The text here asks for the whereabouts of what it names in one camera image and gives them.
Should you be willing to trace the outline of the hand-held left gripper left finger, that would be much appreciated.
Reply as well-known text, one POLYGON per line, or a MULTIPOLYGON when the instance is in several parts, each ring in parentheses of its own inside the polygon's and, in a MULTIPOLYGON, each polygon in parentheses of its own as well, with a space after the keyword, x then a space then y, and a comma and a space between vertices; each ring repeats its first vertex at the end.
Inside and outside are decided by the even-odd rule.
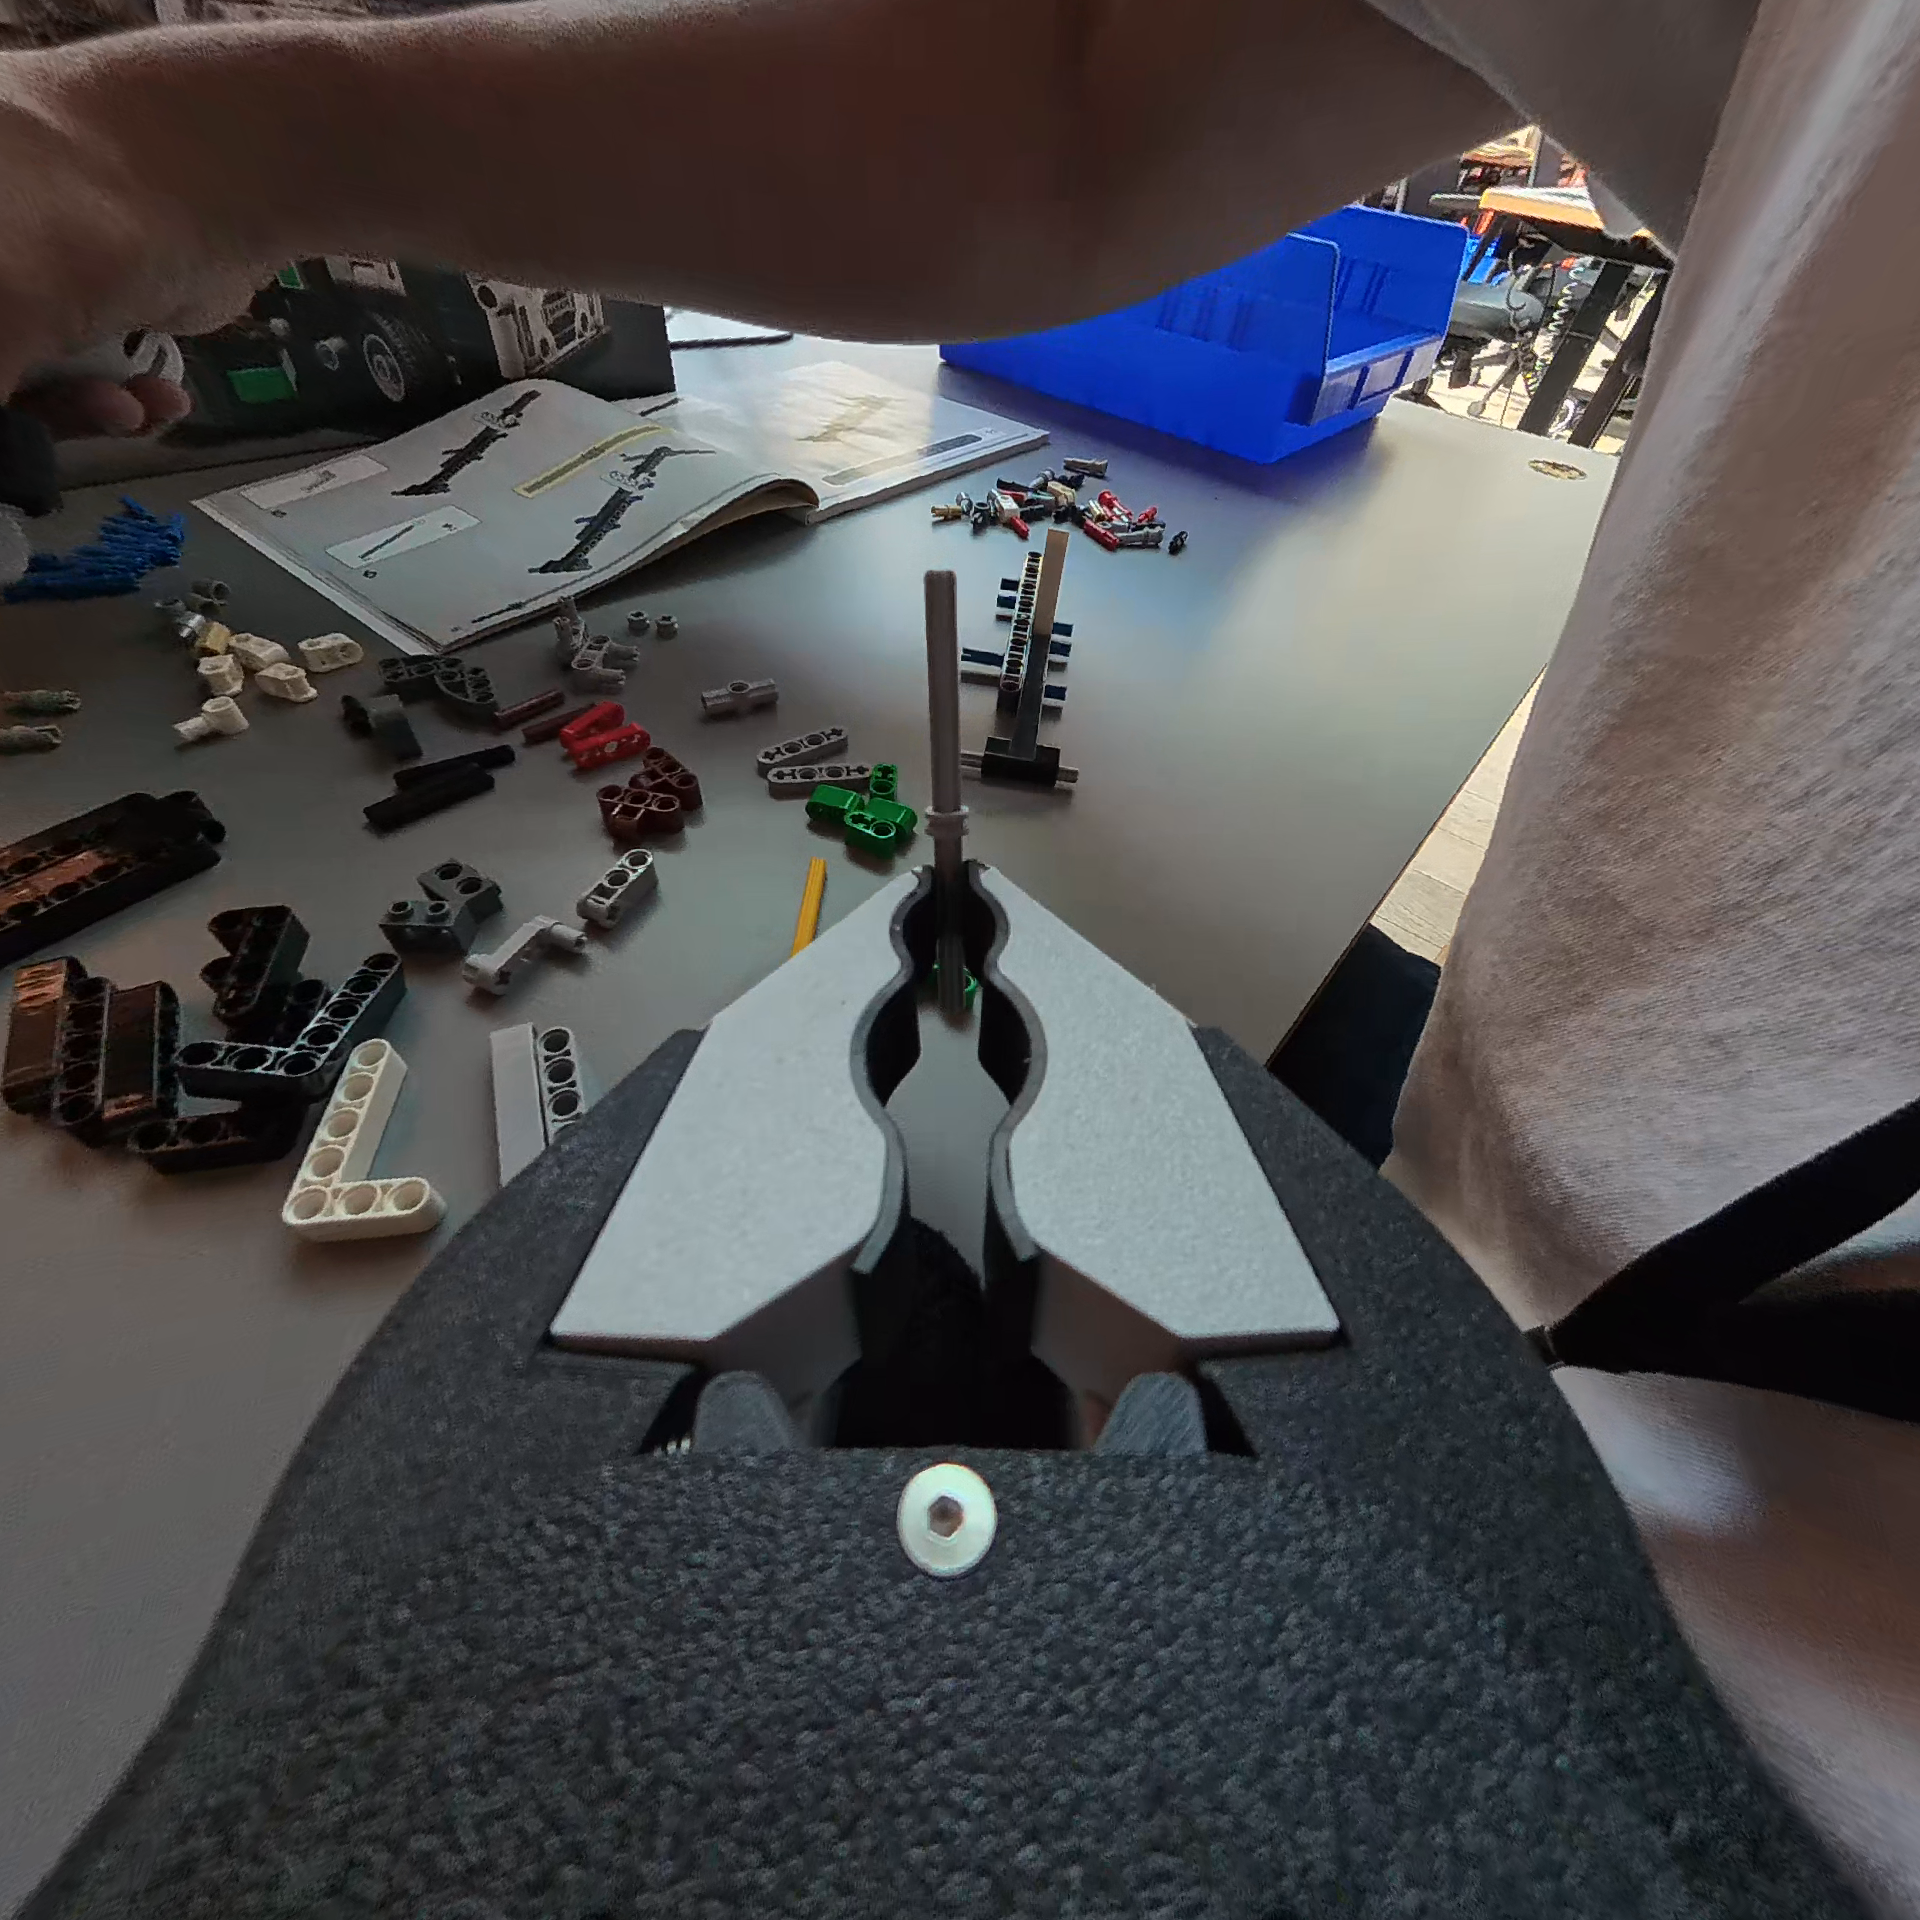
POLYGON ((920 1057, 920 881, 887 883, 718 1013, 549 1335, 564 1351, 832 1391, 902 1315, 890 1098, 920 1057))

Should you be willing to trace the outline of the grey lego axle with bush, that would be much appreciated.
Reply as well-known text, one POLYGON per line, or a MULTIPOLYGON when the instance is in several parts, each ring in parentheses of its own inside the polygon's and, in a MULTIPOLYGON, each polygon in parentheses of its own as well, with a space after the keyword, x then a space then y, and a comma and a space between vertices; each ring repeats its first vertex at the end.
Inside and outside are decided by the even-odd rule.
MULTIPOLYGON (((928 667, 928 811, 934 962, 944 967, 948 991, 957 985, 957 970, 966 967, 964 951, 964 807, 959 709, 957 709, 957 630, 956 578, 946 569, 924 577, 926 667, 928 667)), ((948 1025, 964 1016, 942 1010, 948 1025)))

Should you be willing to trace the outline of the person's right forearm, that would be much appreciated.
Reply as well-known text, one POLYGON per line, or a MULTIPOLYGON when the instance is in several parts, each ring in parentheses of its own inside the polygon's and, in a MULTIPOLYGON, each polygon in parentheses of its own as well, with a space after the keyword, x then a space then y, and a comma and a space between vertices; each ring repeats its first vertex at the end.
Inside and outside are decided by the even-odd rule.
POLYGON ((1371 5, 520 5, 118 53, 140 175, 227 257, 887 343, 1141 303, 1506 127, 1371 5))

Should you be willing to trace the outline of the pile of blue lego pins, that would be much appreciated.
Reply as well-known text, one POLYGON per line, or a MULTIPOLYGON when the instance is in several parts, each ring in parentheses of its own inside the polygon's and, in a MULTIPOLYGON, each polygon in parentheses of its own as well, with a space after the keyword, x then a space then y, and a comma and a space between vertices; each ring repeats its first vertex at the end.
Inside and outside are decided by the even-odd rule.
POLYGON ((154 513, 134 496, 118 496, 91 539, 67 551, 32 551, 26 571, 5 586, 5 603, 95 602, 130 594, 180 562, 186 518, 154 513))

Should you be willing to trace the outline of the light grey short lego beam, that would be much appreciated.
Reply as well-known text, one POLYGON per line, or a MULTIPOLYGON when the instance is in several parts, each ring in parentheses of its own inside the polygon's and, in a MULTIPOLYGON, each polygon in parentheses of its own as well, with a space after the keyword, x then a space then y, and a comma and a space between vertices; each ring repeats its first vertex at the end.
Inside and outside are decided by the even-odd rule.
POLYGON ((490 1034, 495 1183, 512 1184, 597 1099, 570 1025, 506 1025, 490 1034))

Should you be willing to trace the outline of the green lego connectors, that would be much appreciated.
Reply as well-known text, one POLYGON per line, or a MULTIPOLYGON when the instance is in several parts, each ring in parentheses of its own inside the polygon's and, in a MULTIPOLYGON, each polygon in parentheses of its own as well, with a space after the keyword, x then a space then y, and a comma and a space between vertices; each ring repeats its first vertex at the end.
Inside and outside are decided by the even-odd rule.
POLYGON ((816 785, 804 802, 813 826, 835 827, 870 861, 895 858, 917 838, 920 817, 899 798, 899 766, 878 761, 863 785, 816 785))

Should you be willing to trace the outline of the dark red lego connectors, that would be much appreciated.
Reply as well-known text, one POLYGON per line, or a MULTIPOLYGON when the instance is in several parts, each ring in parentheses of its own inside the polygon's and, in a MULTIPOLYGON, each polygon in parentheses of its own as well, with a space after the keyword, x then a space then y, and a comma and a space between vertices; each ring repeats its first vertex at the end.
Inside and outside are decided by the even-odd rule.
POLYGON ((631 777, 600 785, 595 801, 613 841, 635 847, 683 832, 703 810, 703 790, 678 754, 653 746, 635 759, 631 777))

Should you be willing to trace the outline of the white angled lego beam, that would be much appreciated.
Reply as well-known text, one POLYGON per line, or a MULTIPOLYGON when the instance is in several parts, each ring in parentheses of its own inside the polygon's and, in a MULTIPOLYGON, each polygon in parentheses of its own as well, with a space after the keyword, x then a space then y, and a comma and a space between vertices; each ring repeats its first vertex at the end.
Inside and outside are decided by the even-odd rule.
POLYGON ((432 1232, 446 1213, 423 1178, 378 1178, 407 1065, 386 1041, 352 1050, 309 1142, 279 1222, 301 1241, 382 1241, 432 1232))

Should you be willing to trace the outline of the dark grey triangular lego piece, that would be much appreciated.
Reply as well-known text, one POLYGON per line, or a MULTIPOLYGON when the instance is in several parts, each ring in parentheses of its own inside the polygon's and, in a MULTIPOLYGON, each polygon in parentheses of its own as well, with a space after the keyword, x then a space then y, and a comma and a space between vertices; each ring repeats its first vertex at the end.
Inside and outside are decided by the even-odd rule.
POLYGON ((499 697, 491 675, 454 656, 386 656, 378 663, 378 687, 400 704, 434 702, 454 719, 493 729, 499 697))

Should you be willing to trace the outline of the short black lego beams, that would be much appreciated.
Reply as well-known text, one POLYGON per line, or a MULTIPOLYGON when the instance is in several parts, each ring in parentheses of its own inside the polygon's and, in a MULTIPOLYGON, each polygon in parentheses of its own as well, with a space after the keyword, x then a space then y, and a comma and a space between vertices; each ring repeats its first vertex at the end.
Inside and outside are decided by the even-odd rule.
POLYGON ((391 793, 363 807, 373 832, 395 832, 446 810, 487 797, 495 774, 515 766, 516 750, 493 743, 444 759, 405 761, 391 775, 391 793))

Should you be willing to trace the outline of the black lego beam assembly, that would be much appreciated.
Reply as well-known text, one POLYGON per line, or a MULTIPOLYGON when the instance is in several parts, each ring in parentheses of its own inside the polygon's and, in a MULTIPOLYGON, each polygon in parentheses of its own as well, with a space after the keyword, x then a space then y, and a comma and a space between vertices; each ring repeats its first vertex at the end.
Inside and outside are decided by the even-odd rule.
POLYGON ((1022 571, 998 582, 996 621, 1008 627, 1006 645, 994 656, 962 653, 962 667, 975 678, 994 672, 996 713, 1006 733, 990 736, 978 752, 962 752, 962 774, 982 785, 1062 790, 1078 782, 1078 771, 1062 765, 1061 750, 1040 738, 1044 709, 1066 704, 1066 687, 1051 680, 1055 662, 1058 597, 1067 560, 1067 531, 1054 527, 1044 545, 1029 551, 1022 571))

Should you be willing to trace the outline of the pile of black lego beams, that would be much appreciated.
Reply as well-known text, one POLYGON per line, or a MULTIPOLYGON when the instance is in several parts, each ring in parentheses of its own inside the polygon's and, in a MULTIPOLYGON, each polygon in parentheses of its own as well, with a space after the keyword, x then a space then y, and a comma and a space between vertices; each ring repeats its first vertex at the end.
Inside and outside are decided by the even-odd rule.
POLYGON ((208 922, 200 983, 216 1034, 191 1041, 164 982, 118 989, 71 958, 21 967, 7 1008, 5 1107, 83 1146, 122 1146, 150 1170, 277 1161, 336 1089, 352 1051, 380 1041, 405 998, 395 951, 342 983, 304 974, 309 935, 288 906, 208 922))

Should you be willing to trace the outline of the cluster of small white connectors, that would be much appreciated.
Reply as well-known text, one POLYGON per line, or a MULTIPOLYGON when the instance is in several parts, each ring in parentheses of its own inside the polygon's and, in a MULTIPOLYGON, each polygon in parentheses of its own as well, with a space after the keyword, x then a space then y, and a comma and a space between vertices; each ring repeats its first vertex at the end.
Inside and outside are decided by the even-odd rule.
POLYGON ((230 591, 224 582, 194 582, 154 611, 190 655, 204 695, 194 713, 173 725, 183 749, 246 735, 250 694, 279 704, 310 704, 320 695, 318 678, 356 667, 368 656, 359 641, 341 631, 299 638, 294 645, 238 631, 228 622, 230 591))

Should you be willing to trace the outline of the pile of mixed small pins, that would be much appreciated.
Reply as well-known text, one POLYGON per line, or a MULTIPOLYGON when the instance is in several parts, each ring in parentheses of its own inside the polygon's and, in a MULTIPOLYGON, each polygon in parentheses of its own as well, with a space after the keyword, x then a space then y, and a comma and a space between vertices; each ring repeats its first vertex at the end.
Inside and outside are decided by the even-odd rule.
POLYGON ((1171 531, 1157 505, 1128 507, 1106 480, 1109 463, 1070 457, 1027 480, 998 477, 981 493, 959 489, 948 501, 934 501, 928 518, 933 525, 964 525, 974 533, 1000 529, 1022 542, 1032 539, 1043 527, 1062 527, 1111 554, 1178 559, 1186 551, 1190 535, 1183 529, 1171 531))

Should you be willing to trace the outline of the black frame desk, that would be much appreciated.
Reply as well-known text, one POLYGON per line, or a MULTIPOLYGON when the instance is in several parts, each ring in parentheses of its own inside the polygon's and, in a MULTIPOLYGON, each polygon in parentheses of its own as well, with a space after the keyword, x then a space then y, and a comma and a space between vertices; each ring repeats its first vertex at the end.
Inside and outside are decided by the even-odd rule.
POLYGON ((1468 233, 1444 343, 1407 395, 1623 446, 1672 264, 1626 216, 1599 214, 1589 170, 1528 128, 1396 183, 1390 206, 1468 233))

